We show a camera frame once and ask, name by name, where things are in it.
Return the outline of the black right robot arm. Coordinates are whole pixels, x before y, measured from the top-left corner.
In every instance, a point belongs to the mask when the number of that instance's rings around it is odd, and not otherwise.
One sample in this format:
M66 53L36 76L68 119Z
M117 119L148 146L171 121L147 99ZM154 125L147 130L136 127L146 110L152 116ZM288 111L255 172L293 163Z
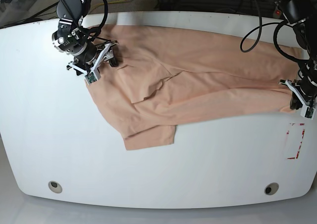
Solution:
M104 3L104 15L98 26L84 28L82 21L91 8L92 0L59 0L56 13L59 18L57 31L52 34L54 47L62 53L74 56L74 65L78 68L90 71L94 59L100 51L93 44L95 39L110 42L99 35L106 23L108 15L107 0Z

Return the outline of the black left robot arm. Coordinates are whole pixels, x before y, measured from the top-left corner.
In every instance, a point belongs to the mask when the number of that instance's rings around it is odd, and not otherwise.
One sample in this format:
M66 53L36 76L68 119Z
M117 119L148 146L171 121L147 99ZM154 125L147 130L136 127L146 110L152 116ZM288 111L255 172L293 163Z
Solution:
M291 82L295 87L290 108L303 108L307 104L310 108L316 104L317 98L317 9L311 0L274 0L277 8L283 13L285 20L280 22L273 33L273 43L277 51L287 59L298 64L302 78ZM277 42L279 30L286 25L291 25L297 43L306 50L309 58L299 59L284 52Z

